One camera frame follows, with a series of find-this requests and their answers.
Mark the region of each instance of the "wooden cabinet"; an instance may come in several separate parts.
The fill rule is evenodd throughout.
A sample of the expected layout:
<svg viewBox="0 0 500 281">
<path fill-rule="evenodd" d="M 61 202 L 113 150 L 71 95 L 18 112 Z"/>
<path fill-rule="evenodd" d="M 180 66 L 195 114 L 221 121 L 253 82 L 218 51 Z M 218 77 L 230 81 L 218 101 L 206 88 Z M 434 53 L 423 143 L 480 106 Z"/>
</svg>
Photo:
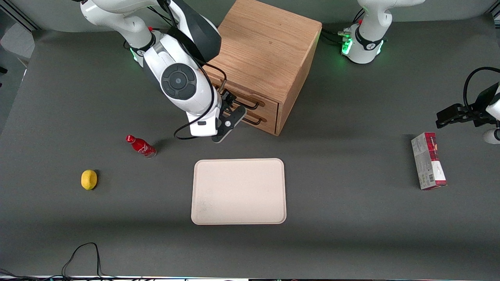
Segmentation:
<svg viewBox="0 0 500 281">
<path fill-rule="evenodd" d="M 244 122 L 279 136 L 313 61 L 322 24 L 256 0 L 236 0 L 218 27 L 225 87 L 248 109 Z M 215 85 L 223 75 L 204 69 Z"/>
</svg>

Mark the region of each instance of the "bottle cap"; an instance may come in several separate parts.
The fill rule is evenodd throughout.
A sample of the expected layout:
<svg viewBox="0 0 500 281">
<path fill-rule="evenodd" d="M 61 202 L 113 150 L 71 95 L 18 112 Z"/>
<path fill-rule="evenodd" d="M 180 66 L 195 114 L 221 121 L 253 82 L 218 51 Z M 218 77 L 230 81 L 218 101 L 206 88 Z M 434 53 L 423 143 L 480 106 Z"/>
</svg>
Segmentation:
<svg viewBox="0 0 500 281">
<path fill-rule="evenodd" d="M 127 143 L 131 144 L 131 143 L 133 143 L 135 141 L 136 141 L 136 138 L 133 135 L 129 134 L 129 135 L 126 136 L 126 142 Z"/>
</svg>

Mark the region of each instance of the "white tray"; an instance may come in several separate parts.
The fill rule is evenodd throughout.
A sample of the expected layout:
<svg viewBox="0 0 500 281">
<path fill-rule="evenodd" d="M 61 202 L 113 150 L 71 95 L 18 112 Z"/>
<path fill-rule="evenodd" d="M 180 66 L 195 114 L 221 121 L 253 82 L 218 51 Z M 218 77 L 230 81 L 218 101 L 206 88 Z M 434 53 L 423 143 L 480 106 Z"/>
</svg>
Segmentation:
<svg viewBox="0 0 500 281">
<path fill-rule="evenodd" d="M 200 160 L 194 166 L 193 223 L 266 225 L 286 218 L 285 167 L 280 159 Z"/>
</svg>

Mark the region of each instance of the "green led light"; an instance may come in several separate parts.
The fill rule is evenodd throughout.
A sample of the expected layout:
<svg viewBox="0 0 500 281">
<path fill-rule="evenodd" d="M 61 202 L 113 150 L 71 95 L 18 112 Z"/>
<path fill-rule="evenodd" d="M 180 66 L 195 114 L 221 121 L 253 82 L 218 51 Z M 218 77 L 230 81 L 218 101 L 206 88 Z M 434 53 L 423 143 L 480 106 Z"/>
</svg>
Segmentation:
<svg viewBox="0 0 500 281">
<path fill-rule="evenodd" d="M 384 40 L 382 40 L 382 42 L 380 42 L 380 47 L 378 47 L 378 51 L 376 51 L 376 54 L 380 54 L 380 51 L 382 51 L 382 45 L 384 44 Z"/>
<path fill-rule="evenodd" d="M 133 56 L 134 61 L 136 61 L 136 62 L 137 62 L 136 53 L 134 53 L 134 51 L 132 50 L 132 48 L 130 48 L 130 52 L 132 53 L 132 56 Z"/>
<path fill-rule="evenodd" d="M 353 45 L 353 39 L 349 38 L 349 40 L 347 40 L 346 42 L 344 42 L 344 44 L 342 46 L 342 53 L 344 55 L 349 54 L 349 51 L 351 50 L 351 46 L 352 45 Z"/>
</svg>

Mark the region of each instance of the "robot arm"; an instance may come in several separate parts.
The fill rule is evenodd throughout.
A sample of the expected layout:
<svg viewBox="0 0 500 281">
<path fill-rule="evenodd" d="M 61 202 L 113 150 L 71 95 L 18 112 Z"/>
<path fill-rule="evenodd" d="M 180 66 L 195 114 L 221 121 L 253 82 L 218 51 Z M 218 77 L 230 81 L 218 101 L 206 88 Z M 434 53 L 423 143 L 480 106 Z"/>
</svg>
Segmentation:
<svg viewBox="0 0 500 281">
<path fill-rule="evenodd" d="M 217 28 L 183 0 L 80 2 L 85 18 L 95 25 L 118 31 L 137 54 L 137 61 L 143 66 L 146 76 L 172 103 L 186 112 L 189 123 L 175 134 L 189 126 L 194 137 L 212 136 L 214 142 L 220 143 L 243 119 L 246 109 L 240 106 L 231 111 L 234 96 L 226 93 L 221 98 L 200 65 L 219 54 L 221 36 Z M 150 6 L 161 7 L 173 18 L 174 26 L 167 34 L 150 32 L 142 19 L 131 15 Z M 230 115 L 223 116 L 224 111 Z"/>
<path fill-rule="evenodd" d="M 342 54 L 357 64 L 367 64 L 380 53 L 383 37 L 393 22 L 391 8 L 410 7 L 425 0 L 357 0 L 365 15 L 362 24 L 354 23 L 339 35 L 348 35 Z"/>
<path fill-rule="evenodd" d="M 500 83 L 495 83 L 482 91 L 474 103 L 469 104 L 467 90 L 471 78 L 479 71 L 489 70 L 500 73 L 500 69 L 495 67 L 480 67 L 469 74 L 463 87 L 463 105 L 455 103 L 444 110 L 438 112 L 436 126 L 441 129 L 454 123 L 465 123 L 473 121 L 475 127 L 486 124 L 496 125 L 496 128 L 489 129 L 482 135 L 488 144 L 500 144 Z"/>
</svg>

